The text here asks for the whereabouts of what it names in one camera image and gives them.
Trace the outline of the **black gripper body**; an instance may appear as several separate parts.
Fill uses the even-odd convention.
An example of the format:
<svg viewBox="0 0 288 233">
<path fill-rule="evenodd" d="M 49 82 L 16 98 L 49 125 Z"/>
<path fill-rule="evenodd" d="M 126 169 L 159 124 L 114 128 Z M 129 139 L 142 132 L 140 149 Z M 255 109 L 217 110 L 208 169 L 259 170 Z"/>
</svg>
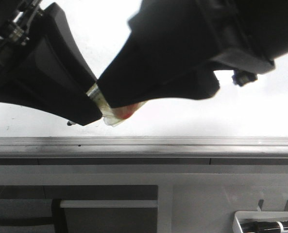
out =
<svg viewBox="0 0 288 233">
<path fill-rule="evenodd" d="M 208 61 L 254 74 L 288 53 L 288 0 L 198 0 L 211 35 Z"/>
</svg>

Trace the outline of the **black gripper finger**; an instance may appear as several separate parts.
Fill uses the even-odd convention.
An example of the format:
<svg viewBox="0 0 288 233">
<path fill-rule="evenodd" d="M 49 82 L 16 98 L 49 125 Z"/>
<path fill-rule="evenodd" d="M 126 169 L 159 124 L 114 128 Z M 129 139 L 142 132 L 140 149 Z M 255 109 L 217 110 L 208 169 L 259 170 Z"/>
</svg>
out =
<svg viewBox="0 0 288 233">
<path fill-rule="evenodd" d="M 144 3 L 131 34 L 98 80 L 113 108 L 158 98 L 202 100 L 219 90 L 209 59 L 217 44 L 194 0 Z"/>
<path fill-rule="evenodd" d="M 87 92 L 96 77 L 57 3 L 0 2 L 0 102 L 88 125 L 102 117 Z"/>
</svg>

